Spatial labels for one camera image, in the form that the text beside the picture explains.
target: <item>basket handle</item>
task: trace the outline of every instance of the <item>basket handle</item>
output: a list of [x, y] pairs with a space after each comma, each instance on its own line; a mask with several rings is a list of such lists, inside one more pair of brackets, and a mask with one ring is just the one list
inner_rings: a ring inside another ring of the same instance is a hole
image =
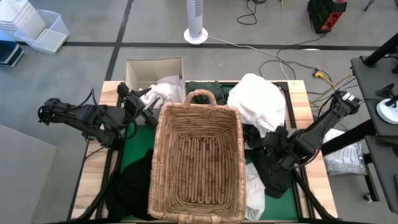
[[185, 99], [185, 106], [189, 106], [189, 104], [192, 101], [192, 98], [194, 96], [199, 96], [199, 95], [205, 95], [209, 98], [210, 100], [210, 105], [216, 106], [217, 105], [217, 101], [216, 98], [214, 97], [214, 95], [212, 94], [212, 92], [208, 91], [208, 90], [195, 90], [192, 91], [188, 94], [187, 99]]

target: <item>cardboard box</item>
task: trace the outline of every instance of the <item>cardboard box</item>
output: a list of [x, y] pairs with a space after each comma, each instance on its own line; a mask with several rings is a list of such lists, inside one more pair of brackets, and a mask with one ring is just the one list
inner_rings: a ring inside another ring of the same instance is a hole
[[[185, 91], [185, 77], [181, 57], [127, 60], [124, 81], [130, 90], [146, 89], [151, 85], [156, 85], [159, 79], [171, 75], [179, 75], [180, 77], [184, 102], [187, 92]], [[159, 118], [159, 113], [160, 108], [154, 109], [154, 117], [156, 119]], [[142, 116], [139, 116], [136, 121], [138, 125], [145, 125]]]

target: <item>dark green cloth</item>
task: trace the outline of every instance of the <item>dark green cloth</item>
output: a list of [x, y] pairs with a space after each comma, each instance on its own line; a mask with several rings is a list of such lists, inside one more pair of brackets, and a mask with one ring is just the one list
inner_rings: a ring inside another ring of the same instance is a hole
[[[187, 94], [195, 90], [208, 90], [212, 92], [214, 97], [216, 98], [218, 105], [225, 105], [228, 97], [229, 97], [229, 89], [223, 87], [218, 82], [206, 82], [206, 83], [197, 83], [191, 81], [187, 85]], [[210, 104], [210, 100], [207, 96], [195, 96], [192, 99], [192, 103], [196, 104]]]

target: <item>green mat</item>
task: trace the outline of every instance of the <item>green mat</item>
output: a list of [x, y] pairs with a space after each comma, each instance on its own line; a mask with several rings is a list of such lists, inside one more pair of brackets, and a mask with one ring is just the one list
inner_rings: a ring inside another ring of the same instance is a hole
[[[133, 130], [134, 128], [131, 127], [127, 136], [129, 136]], [[144, 157], [148, 149], [154, 148], [155, 131], [155, 128], [139, 126], [136, 137], [126, 141], [121, 163], [122, 171], [132, 162]], [[129, 216], [125, 217], [124, 220], [139, 219], [134, 216]], [[288, 189], [279, 199], [266, 196], [266, 210], [262, 214], [260, 220], [297, 220], [292, 189]]]

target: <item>tower fan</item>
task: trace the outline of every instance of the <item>tower fan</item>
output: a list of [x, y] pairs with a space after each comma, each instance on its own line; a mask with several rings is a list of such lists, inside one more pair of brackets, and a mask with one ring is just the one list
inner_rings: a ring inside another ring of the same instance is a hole
[[203, 28], [203, 0], [187, 0], [188, 29], [184, 39], [194, 45], [202, 44], [207, 39], [207, 30]]

